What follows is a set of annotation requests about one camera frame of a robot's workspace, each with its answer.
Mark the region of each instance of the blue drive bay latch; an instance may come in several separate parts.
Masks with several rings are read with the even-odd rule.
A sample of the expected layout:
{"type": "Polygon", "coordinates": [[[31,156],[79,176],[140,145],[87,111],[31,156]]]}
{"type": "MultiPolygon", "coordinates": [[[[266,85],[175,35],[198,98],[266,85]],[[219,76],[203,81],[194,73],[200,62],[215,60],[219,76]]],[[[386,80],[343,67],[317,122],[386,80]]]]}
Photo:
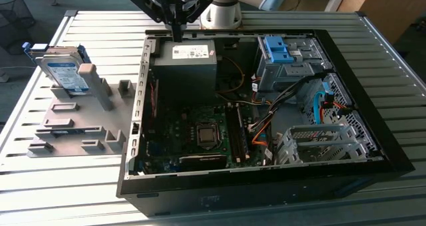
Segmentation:
{"type": "Polygon", "coordinates": [[[264,45],[271,55],[272,63],[293,63],[294,58],[287,52],[287,45],[280,36],[266,36],[264,45]]]}

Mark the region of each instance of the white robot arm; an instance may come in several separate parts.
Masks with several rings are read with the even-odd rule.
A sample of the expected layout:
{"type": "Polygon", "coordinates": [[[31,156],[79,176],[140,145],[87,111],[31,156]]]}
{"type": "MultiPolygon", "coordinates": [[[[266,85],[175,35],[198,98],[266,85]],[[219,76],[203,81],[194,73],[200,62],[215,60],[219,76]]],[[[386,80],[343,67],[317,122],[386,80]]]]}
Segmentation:
{"type": "Polygon", "coordinates": [[[131,0],[155,22],[164,22],[175,41],[182,41],[187,22],[202,16],[208,29],[238,28],[240,25],[239,1],[262,10],[276,10],[283,0],[131,0]]]}

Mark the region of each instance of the power supply label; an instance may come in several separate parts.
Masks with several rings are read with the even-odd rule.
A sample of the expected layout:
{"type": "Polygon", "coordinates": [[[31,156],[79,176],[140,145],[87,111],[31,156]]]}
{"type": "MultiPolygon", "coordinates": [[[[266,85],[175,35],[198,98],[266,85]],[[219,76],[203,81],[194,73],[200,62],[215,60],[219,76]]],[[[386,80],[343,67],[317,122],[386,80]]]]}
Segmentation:
{"type": "Polygon", "coordinates": [[[61,87],[69,91],[71,94],[84,94],[88,91],[88,86],[78,73],[78,66],[75,63],[48,63],[51,73],[59,81],[61,87]]]}
{"type": "Polygon", "coordinates": [[[208,58],[207,45],[175,45],[172,59],[208,58]]]}

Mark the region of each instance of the ram slot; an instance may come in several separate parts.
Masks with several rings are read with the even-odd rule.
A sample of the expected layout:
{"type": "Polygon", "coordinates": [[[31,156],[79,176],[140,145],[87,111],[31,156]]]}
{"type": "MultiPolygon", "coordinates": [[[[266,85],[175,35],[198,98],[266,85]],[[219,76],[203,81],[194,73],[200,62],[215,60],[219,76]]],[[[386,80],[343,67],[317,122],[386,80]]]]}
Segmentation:
{"type": "Polygon", "coordinates": [[[232,160],[234,162],[240,163],[248,159],[248,145],[239,107],[234,105],[227,107],[224,115],[232,160]]]}

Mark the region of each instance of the slotted aluminum table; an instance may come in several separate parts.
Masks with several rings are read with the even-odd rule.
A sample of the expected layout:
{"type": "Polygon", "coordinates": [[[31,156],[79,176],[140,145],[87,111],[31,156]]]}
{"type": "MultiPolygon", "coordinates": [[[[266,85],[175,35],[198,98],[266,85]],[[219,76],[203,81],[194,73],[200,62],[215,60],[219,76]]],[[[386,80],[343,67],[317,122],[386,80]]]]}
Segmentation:
{"type": "MultiPolygon", "coordinates": [[[[37,68],[0,135],[0,224],[426,225],[426,87],[369,20],[355,13],[251,11],[243,25],[330,31],[417,170],[335,201],[147,219],[115,197],[120,155],[25,156],[52,98],[37,68]]],[[[156,28],[136,11],[69,11],[51,45],[82,43],[108,83],[136,82],[144,30],[156,28]]]]}

